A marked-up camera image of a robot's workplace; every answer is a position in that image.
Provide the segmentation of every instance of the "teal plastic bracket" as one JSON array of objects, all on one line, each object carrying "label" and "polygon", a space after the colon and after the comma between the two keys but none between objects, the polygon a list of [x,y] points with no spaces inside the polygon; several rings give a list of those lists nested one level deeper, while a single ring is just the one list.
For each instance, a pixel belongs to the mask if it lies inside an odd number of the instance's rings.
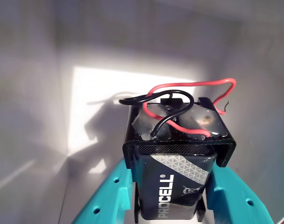
[{"label": "teal plastic bracket", "polygon": [[[122,224],[132,200],[133,180],[124,159],[94,193],[73,224]],[[208,209],[216,223],[273,224],[256,194],[229,167],[214,164],[206,187]]]},{"label": "teal plastic bracket", "polygon": [[122,159],[72,223],[124,223],[125,210],[131,208],[132,190],[132,173]]},{"label": "teal plastic bracket", "polygon": [[258,196],[229,167],[220,168],[214,164],[206,197],[216,223],[274,223]]}]

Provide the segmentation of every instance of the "gray triangle pattern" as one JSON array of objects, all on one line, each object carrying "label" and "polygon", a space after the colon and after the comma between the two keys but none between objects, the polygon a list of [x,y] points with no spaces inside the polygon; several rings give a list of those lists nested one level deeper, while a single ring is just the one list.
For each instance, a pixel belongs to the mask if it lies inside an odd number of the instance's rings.
[{"label": "gray triangle pattern", "polygon": [[151,157],[197,183],[204,185],[206,182],[208,172],[197,167],[195,164],[185,159],[182,155],[151,154]]}]

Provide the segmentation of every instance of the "black wire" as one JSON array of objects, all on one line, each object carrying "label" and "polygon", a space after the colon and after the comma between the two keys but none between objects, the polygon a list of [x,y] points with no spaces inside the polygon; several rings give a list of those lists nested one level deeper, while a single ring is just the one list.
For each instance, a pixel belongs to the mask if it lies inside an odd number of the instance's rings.
[{"label": "black wire", "polygon": [[[165,94],[169,94],[170,95],[169,98],[172,98],[172,96],[173,96],[173,94],[169,93],[169,92],[168,93],[164,93],[162,95],[165,95]],[[130,97],[130,98],[120,99],[118,102],[120,104],[123,104],[123,105],[135,105],[135,104],[140,104],[140,103],[144,103],[144,102],[153,100],[153,99],[149,99],[149,100],[146,100],[146,101],[140,101],[141,99],[145,99],[145,98],[146,98],[146,95],[140,95],[140,96],[137,96],[137,97]]]},{"label": "black wire", "polygon": [[154,127],[153,131],[150,133],[150,135],[152,137],[156,136],[156,134],[159,132],[160,128],[170,119],[173,119],[174,117],[181,115],[185,112],[187,112],[188,110],[190,110],[192,108],[192,106],[194,105],[194,98],[190,93],[187,93],[185,91],[182,90],[165,90],[162,92],[157,92],[154,93],[148,97],[146,97],[146,95],[141,95],[138,97],[131,97],[131,98],[125,98],[125,99],[120,99],[119,103],[123,104],[123,105],[135,105],[135,104],[140,104],[140,103],[145,103],[148,102],[150,100],[156,99],[162,95],[165,94],[170,94],[170,98],[172,97],[173,93],[179,93],[179,94],[183,94],[185,96],[187,96],[190,100],[189,104],[187,106],[185,106],[184,108],[180,109],[179,111],[175,111],[171,114],[169,114],[168,116],[164,117],[163,119],[161,119],[157,125]]},{"label": "black wire", "polygon": [[226,103],[225,107],[224,107],[224,112],[226,112],[226,107],[228,106],[229,101]]}]

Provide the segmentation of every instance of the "wire end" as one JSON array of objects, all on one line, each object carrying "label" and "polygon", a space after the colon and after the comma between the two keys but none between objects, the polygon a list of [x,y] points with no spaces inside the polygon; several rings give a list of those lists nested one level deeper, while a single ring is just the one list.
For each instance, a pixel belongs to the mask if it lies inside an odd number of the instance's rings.
[{"label": "wire end", "polygon": [[226,103],[225,107],[224,107],[224,112],[226,112],[226,107],[229,104],[229,101]]}]

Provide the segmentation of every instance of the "wire insulation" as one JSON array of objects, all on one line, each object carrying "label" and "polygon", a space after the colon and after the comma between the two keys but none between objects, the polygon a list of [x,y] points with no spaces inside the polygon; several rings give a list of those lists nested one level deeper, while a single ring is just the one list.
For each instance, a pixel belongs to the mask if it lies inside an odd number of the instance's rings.
[{"label": "wire insulation", "polygon": [[[215,106],[217,112],[219,114],[225,114],[225,111],[221,111],[216,107],[216,104],[222,100],[224,97],[228,96],[230,94],[230,92],[235,88],[236,86],[236,80],[234,78],[224,78],[221,80],[217,80],[217,81],[205,81],[205,82],[195,82],[195,83],[168,83],[168,84],[161,84],[161,85],[157,85],[155,87],[153,87],[149,93],[146,95],[151,96],[154,91],[161,89],[161,88],[165,88],[165,87],[174,87],[174,86],[205,86],[205,85],[221,85],[221,84],[225,84],[225,83],[231,83],[231,86],[227,89],[227,91],[225,93],[223,93],[222,95],[220,95],[218,98],[215,99],[215,101],[213,102],[213,105]],[[145,113],[147,115],[149,115],[152,118],[155,118],[157,120],[161,120],[163,119],[163,117],[156,115],[152,112],[150,112],[147,109],[147,102],[143,103],[143,110],[145,111]],[[203,130],[203,129],[187,129],[184,127],[179,126],[178,124],[174,123],[172,120],[168,120],[167,123],[171,126],[173,126],[175,129],[187,133],[187,134],[203,134],[206,137],[210,137],[211,134],[209,131],[207,130]]]},{"label": "wire insulation", "polygon": [[120,99],[119,103],[123,104],[123,105],[135,105],[135,104],[140,104],[140,103],[145,103],[148,102],[150,100],[156,99],[162,95],[165,94],[169,94],[170,98],[172,97],[173,93],[179,93],[179,94],[183,94],[186,97],[189,98],[190,102],[187,106],[185,106],[184,108],[180,109],[179,111],[174,111],[173,113],[167,115],[166,117],[161,117],[160,121],[156,124],[156,126],[154,127],[153,131],[151,132],[151,136],[154,137],[156,136],[156,134],[159,132],[160,128],[166,123],[168,122],[170,119],[179,116],[185,112],[187,112],[188,110],[190,110],[193,105],[194,105],[194,98],[190,93],[187,93],[185,91],[182,90],[165,90],[162,92],[157,92],[154,93],[150,96],[146,96],[146,95],[141,95],[141,96],[137,96],[137,97],[131,97],[131,98],[125,98],[125,99]]}]

